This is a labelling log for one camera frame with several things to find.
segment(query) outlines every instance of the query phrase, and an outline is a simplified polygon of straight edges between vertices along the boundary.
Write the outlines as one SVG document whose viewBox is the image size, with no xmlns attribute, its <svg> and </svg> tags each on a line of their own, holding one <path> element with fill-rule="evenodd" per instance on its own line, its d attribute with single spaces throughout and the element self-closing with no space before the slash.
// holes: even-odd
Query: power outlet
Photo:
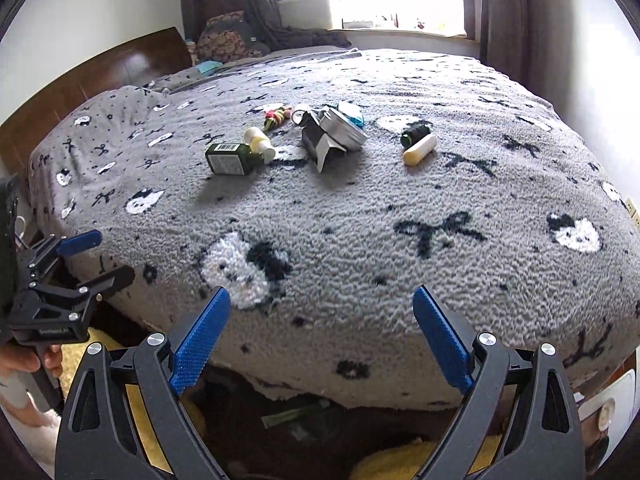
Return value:
<svg viewBox="0 0 640 480">
<path fill-rule="evenodd" d="M 636 214 L 637 210 L 636 210 L 636 206 L 634 205 L 633 200 L 631 200 L 631 197 L 626 199 L 625 206 L 626 206 L 626 210 L 629 211 L 629 216 L 631 216 L 631 218 L 633 218 L 634 215 Z"/>
</svg>

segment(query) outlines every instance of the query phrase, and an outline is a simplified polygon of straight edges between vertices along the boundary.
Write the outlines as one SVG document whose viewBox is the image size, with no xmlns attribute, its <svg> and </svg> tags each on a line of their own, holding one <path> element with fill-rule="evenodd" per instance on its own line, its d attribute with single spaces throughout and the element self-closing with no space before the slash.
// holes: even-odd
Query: green bottle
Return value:
<svg viewBox="0 0 640 480">
<path fill-rule="evenodd" d="M 263 164 L 262 155 L 253 153 L 248 144 L 212 144 L 205 156 L 216 175 L 248 175 Z"/>
<path fill-rule="evenodd" d="M 416 142 L 424 139 L 431 133 L 430 127 L 423 123 L 412 124 L 412 127 L 406 130 L 400 136 L 400 144 L 406 150 L 412 147 Z"/>
</svg>

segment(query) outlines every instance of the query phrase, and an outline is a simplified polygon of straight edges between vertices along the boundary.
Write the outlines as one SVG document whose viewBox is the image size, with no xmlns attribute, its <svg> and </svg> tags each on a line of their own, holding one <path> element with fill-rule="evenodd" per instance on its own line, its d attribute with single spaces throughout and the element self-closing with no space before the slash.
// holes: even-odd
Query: wooden headboard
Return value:
<svg viewBox="0 0 640 480">
<path fill-rule="evenodd" d="M 10 173 L 24 176 L 31 152 L 85 101 L 106 90 L 141 86 L 190 66 L 191 56 L 175 28 L 98 54 L 45 86 L 0 124 L 0 157 Z"/>
</svg>

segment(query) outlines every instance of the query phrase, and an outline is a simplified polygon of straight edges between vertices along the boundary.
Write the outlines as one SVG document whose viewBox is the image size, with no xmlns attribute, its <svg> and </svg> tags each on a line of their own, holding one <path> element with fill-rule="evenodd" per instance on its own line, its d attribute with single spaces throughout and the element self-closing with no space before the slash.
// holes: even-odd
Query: bed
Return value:
<svg viewBox="0 0 640 480">
<path fill-rule="evenodd" d="M 210 172 L 206 147 L 239 142 L 264 108 L 339 100 L 363 110 L 360 152 L 318 173 L 289 122 L 268 133 L 271 165 Z M 416 120 L 438 147 L 407 168 L 398 137 Z M 640 343 L 640 244 L 620 195 L 549 103 L 472 58 L 288 52 L 123 86 L 61 120 L 26 170 L 44 233 L 103 233 L 71 273 L 136 269 L 112 299 L 130 318 L 167 330 L 228 288 L 212 361 L 271 399 L 460 402 L 413 318 L 421 283 L 509 345 L 553 343 L 577 388 Z"/>
</svg>

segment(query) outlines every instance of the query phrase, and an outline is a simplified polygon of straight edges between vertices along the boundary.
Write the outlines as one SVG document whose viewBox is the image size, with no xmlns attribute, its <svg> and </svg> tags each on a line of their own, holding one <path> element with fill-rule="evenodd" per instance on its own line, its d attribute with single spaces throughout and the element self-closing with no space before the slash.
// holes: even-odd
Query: barcode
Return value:
<svg viewBox="0 0 640 480">
<path fill-rule="evenodd" d="M 219 144 L 213 150 L 214 152 L 234 152 L 240 144 Z"/>
</svg>

